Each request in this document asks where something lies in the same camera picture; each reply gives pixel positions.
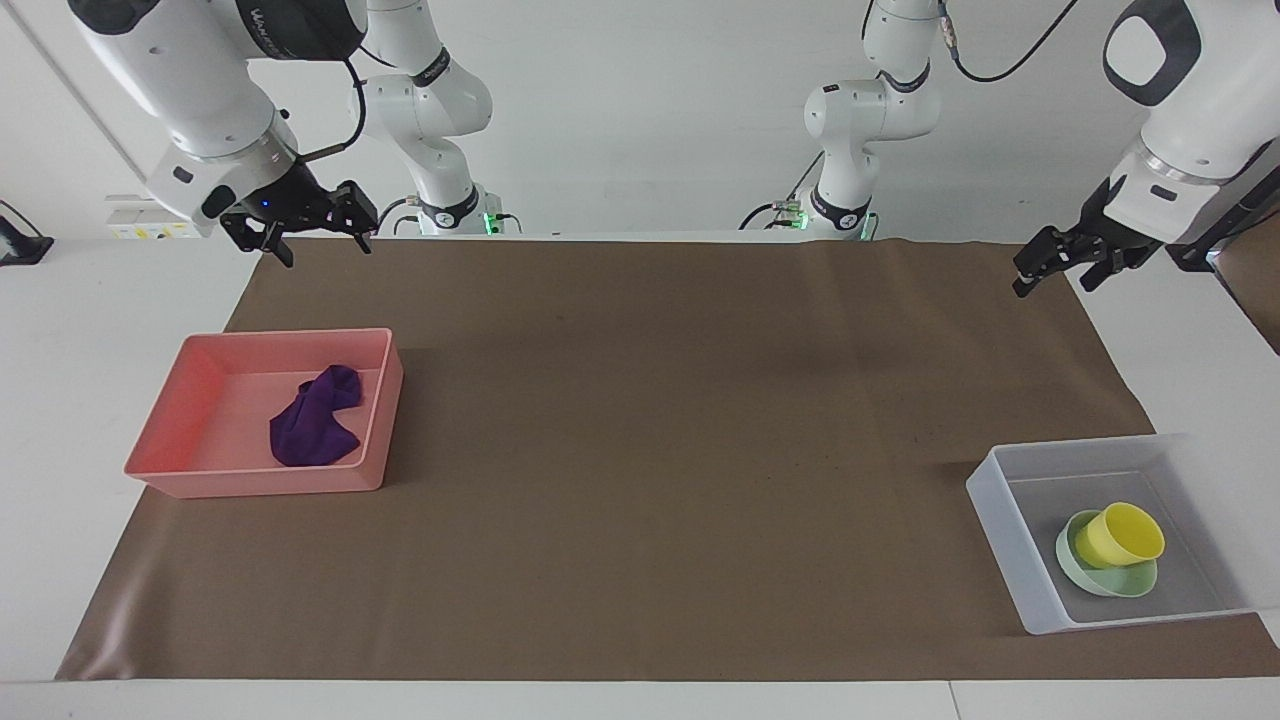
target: brown table covering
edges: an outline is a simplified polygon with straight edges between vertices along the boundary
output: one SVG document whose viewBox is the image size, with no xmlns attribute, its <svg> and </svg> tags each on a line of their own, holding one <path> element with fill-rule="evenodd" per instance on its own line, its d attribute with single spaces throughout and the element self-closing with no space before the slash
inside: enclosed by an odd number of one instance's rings
<svg viewBox="0 0 1280 720">
<path fill-rule="evenodd" d="M 1152 427 L 1012 247 L 297 249 L 228 329 L 393 328 L 385 487 L 147 491 L 59 678 L 1280 674 L 1254 615 L 1023 632 L 969 473 Z"/>
<path fill-rule="evenodd" d="M 1262 337 L 1280 352 L 1280 218 L 1226 246 L 1217 256 L 1217 270 Z"/>
</svg>

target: black cable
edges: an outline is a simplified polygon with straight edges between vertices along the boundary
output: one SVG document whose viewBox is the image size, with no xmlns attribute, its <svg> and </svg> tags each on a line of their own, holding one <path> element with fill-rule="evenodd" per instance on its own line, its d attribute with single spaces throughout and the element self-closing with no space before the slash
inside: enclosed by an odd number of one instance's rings
<svg viewBox="0 0 1280 720">
<path fill-rule="evenodd" d="M 333 32 L 329 31 L 329 26 L 324 24 L 324 20 L 321 20 L 320 17 L 316 15 L 316 12 L 311 8 L 311 5 L 306 3 L 298 3 L 297 0 L 294 0 L 293 5 L 298 10 L 302 10 L 303 13 L 307 14 L 307 17 L 311 19 L 310 24 L 312 26 L 314 31 L 324 35 L 329 40 L 328 42 L 329 53 L 333 55 L 338 55 L 337 49 L 339 44 L 334 38 Z M 351 138 L 348 138 L 346 142 L 340 142 L 338 145 L 330 145 L 329 147 L 323 147 L 320 150 L 316 150 L 315 152 L 307 152 L 306 155 L 300 155 L 298 156 L 300 163 L 312 163 L 315 160 L 321 160 L 324 158 L 330 158 L 333 155 L 337 155 L 338 152 L 342 152 L 343 150 L 347 150 L 348 147 L 355 145 L 356 141 L 360 140 L 360 136 L 365 135 L 365 120 L 369 119 L 369 104 L 365 101 L 365 81 L 360 79 L 360 73 L 356 72 L 356 65 L 351 63 L 351 58 L 343 58 L 342 64 L 347 67 L 347 73 L 351 74 L 351 86 L 356 90 L 356 97 L 360 100 L 360 119 L 356 120 L 356 129 L 355 132 L 351 133 Z"/>
<path fill-rule="evenodd" d="M 332 155 L 337 155 L 343 150 L 351 147 L 360 140 L 360 136 L 365 135 L 365 120 L 369 119 L 369 104 L 365 101 L 365 81 L 360 79 L 360 73 L 356 72 L 356 65 L 351 64 L 349 59 L 342 61 L 347 67 L 347 72 L 351 73 L 351 85 L 356 88 L 356 97 L 360 101 L 360 118 L 356 120 L 356 129 L 351 133 L 351 138 L 346 142 L 338 145 L 330 145 L 323 150 L 316 150 L 315 152 L 307 152 L 298 158 L 300 163 L 312 163 L 315 160 L 321 160 Z"/>
<path fill-rule="evenodd" d="M 31 228 L 31 232 L 36 233 L 36 237 L 45 237 L 45 233 L 40 232 L 40 228 L 37 228 L 35 223 L 32 223 L 31 220 L 28 220 L 27 215 L 22 214 L 22 210 L 14 208 L 13 205 L 9 205 L 4 200 L 0 200 L 0 205 L 8 208 L 9 211 L 13 213 L 14 215 L 18 215 L 18 219 L 22 220 L 23 223 L 26 223 L 27 227 Z"/>
<path fill-rule="evenodd" d="M 745 220 L 742 220 L 741 225 L 737 225 L 737 229 L 745 231 L 746 225 L 751 224 L 751 220 L 754 220 L 755 218 L 759 218 L 760 214 L 768 213 L 772 209 L 773 209 L 773 204 L 772 202 L 765 202 L 764 205 L 760 205 L 755 210 L 751 210 L 751 214 L 748 215 Z"/>
<path fill-rule="evenodd" d="M 370 51 L 369 51 L 369 49 L 367 49 L 367 47 L 365 47 L 364 45 L 361 45 L 361 46 L 360 46 L 360 51 L 361 51 L 361 53 L 364 53 L 365 55 L 367 55 L 370 60 L 372 60 L 372 61 L 378 63 L 379 65 L 381 65 L 381 67 L 384 67 L 384 68 L 392 68 L 392 69 L 396 69 L 396 65 L 393 65 L 393 64 L 388 63 L 387 60 L 383 60 L 383 59 L 381 59 L 381 58 L 379 58 L 378 55 L 374 55 L 374 54 L 372 54 L 372 53 L 370 53 Z"/>
<path fill-rule="evenodd" d="M 822 160 L 823 155 L 826 155 L 824 151 L 823 152 L 818 152 L 818 156 L 813 159 L 813 163 L 809 163 L 809 169 L 805 170 L 803 176 L 800 176 L 800 179 L 796 181 L 796 186 L 792 187 L 791 188 L 791 193 L 787 195 L 787 202 L 790 202 L 790 201 L 792 201 L 792 200 L 796 199 L 796 193 L 800 192 L 800 186 L 804 184 L 804 181 L 809 179 L 809 176 L 813 173 L 813 169 L 818 167 L 818 161 Z"/>
<path fill-rule="evenodd" d="M 863 15 L 863 40 L 867 40 L 867 23 L 872 19 L 872 8 L 876 6 L 876 0 L 867 0 L 867 14 Z"/>
<path fill-rule="evenodd" d="M 417 215 L 404 215 L 403 218 L 396 220 L 396 224 L 392 225 L 392 236 L 399 234 L 399 224 L 407 220 L 417 220 Z"/>
<path fill-rule="evenodd" d="M 800 186 L 804 184 L 804 181 L 809 179 L 809 174 L 813 173 L 813 169 L 818 167 L 818 163 L 822 160 L 823 155 L 826 155 L 826 151 L 820 151 L 819 150 L 818 155 L 813 159 L 813 163 L 809 163 L 809 169 L 806 169 L 804 172 L 804 174 L 800 176 L 800 179 L 796 181 L 795 187 L 792 187 L 791 192 L 787 193 L 787 202 L 791 202 L 792 200 L 796 199 L 796 193 L 800 192 Z M 782 210 L 778 210 L 777 214 L 773 215 L 773 220 L 777 222 L 781 218 L 782 218 Z M 772 228 L 772 227 L 776 227 L 776 225 L 771 224 L 769 227 Z"/>
<path fill-rule="evenodd" d="M 1062 12 L 1057 14 L 1057 18 L 1053 20 L 1053 24 L 1048 26 L 1048 29 L 1044 31 L 1044 35 L 1041 35 L 1039 40 L 1036 41 L 1036 45 L 1032 45 L 1032 49 L 1028 50 L 1027 54 L 1023 55 L 1023 58 L 1020 60 L 1018 60 L 1016 63 L 1014 63 L 1014 65 L 1011 68 L 1009 68 L 1007 70 L 1005 70 L 1005 72 L 1002 72 L 1000 74 L 983 77 L 983 76 L 978 76 L 978 74 L 972 73 L 969 70 L 969 68 L 966 68 L 964 65 L 964 61 L 960 60 L 960 47 L 959 47 L 959 44 L 956 45 L 956 47 L 951 49 L 951 60 L 955 63 L 956 69 L 960 70 L 960 74 L 963 74 L 964 77 L 966 77 L 966 78 L 969 78 L 969 79 L 972 79 L 974 82 L 1000 82 L 1000 81 L 1005 79 L 1006 77 L 1016 73 L 1023 65 L 1027 64 L 1028 60 L 1032 59 L 1033 55 L 1036 55 L 1036 53 L 1039 51 L 1041 46 L 1043 46 L 1044 42 L 1050 38 L 1050 36 L 1053 35 L 1053 31 L 1057 29 L 1057 26 L 1062 24 L 1062 20 L 1065 20 L 1066 15 L 1070 14 L 1071 10 L 1075 9 L 1075 5 L 1079 4 L 1079 1 L 1080 0 L 1070 0 L 1070 3 L 1068 3 L 1066 6 L 1062 8 Z M 941 8 L 942 8 L 942 13 L 946 14 L 946 3 L 942 3 Z"/>
<path fill-rule="evenodd" d="M 502 213 L 494 217 L 499 220 L 516 220 L 516 228 L 520 231 L 520 234 L 525 234 L 525 225 L 520 223 L 520 218 L 512 215 L 511 213 Z"/>
<path fill-rule="evenodd" d="M 392 202 L 390 205 L 384 208 L 383 211 L 378 215 L 378 229 L 381 229 L 383 223 L 387 222 L 387 218 L 389 218 L 390 214 L 402 205 L 408 205 L 408 197 L 401 197 L 396 202 Z"/>
</svg>

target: green bowl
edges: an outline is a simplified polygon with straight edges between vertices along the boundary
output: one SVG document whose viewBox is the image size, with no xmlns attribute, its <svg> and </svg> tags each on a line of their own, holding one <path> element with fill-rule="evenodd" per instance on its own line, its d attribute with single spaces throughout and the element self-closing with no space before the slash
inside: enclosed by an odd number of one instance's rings
<svg viewBox="0 0 1280 720">
<path fill-rule="evenodd" d="M 1075 587 L 1084 592 L 1100 597 L 1142 597 L 1156 587 L 1156 561 L 1148 560 L 1128 568 L 1107 568 L 1097 570 L 1085 561 L 1073 547 L 1071 538 L 1075 537 L 1089 520 L 1094 519 L 1100 510 L 1085 510 L 1071 515 L 1066 527 L 1057 536 L 1057 564 L 1066 573 L 1066 577 L 1075 583 Z"/>
</svg>

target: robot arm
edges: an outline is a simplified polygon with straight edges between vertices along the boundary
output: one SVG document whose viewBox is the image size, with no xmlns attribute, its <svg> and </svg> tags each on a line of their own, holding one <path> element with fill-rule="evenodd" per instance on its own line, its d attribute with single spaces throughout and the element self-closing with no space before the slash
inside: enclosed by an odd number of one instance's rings
<svg viewBox="0 0 1280 720">
<path fill-rule="evenodd" d="M 422 0 L 369 0 L 366 47 L 401 70 L 369 78 L 367 132 L 408 167 L 422 234 L 489 232 L 500 200 L 472 182 L 462 150 L 444 140 L 489 126 L 489 90 L 449 55 Z"/>
<path fill-rule="evenodd" d="M 1018 254 L 1019 296 L 1085 263 L 1092 291 L 1183 242 L 1221 186 L 1280 136 L 1275 0 L 1137 0 L 1112 27 L 1103 67 L 1151 115 L 1079 223 L 1046 227 Z"/>
<path fill-rule="evenodd" d="M 938 124 L 941 96 L 929 83 L 929 49 L 938 36 L 937 0 L 872 0 L 863 46 L 876 79 L 819 87 L 805 102 L 805 127 L 826 152 L 818 184 L 801 210 L 823 231 L 861 232 L 879 176 L 868 142 L 910 140 Z"/>
<path fill-rule="evenodd" d="M 151 195 L 244 251 L 292 254 L 285 232 L 351 234 L 367 252 L 376 210 L 347 181 L 325 191 L 297 140 L 250 79 L 252 58 L 346 60 L 366 29 L 364 0 L 69 0 L 90 46 L 173 145 Z"/>
</svg>

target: purple cloth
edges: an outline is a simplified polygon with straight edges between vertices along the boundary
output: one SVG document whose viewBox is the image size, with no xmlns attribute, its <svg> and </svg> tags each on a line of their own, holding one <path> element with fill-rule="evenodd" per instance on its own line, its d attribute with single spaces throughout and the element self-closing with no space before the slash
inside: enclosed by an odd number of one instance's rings
<svg viewBox="0 0 1280 720">
<path fill-rule="evenodd" d="M 271 455 L 289 468 L 333 465 L 360 441 L 333 416 L 334 410 L 360 405 L 360 374 L 330 365 L 298 386 L 293 404 L 271 419 Z"/>
</svg>

